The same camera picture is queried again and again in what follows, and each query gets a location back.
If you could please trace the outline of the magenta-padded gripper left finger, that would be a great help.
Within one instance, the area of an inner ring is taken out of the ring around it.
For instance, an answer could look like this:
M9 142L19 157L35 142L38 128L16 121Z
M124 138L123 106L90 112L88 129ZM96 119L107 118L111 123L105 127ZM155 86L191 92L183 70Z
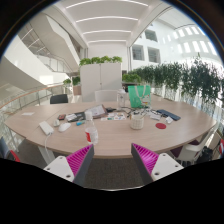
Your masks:
M67 157L58 156L44 170L82 186L93 156L94 145L91 144Z

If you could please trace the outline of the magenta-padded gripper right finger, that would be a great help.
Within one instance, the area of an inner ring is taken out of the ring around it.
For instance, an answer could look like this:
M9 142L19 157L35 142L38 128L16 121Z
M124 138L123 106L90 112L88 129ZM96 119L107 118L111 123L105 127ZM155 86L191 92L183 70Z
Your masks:
M157 154L135 143L131 144L131 153L144 185L183 169L167 153Z

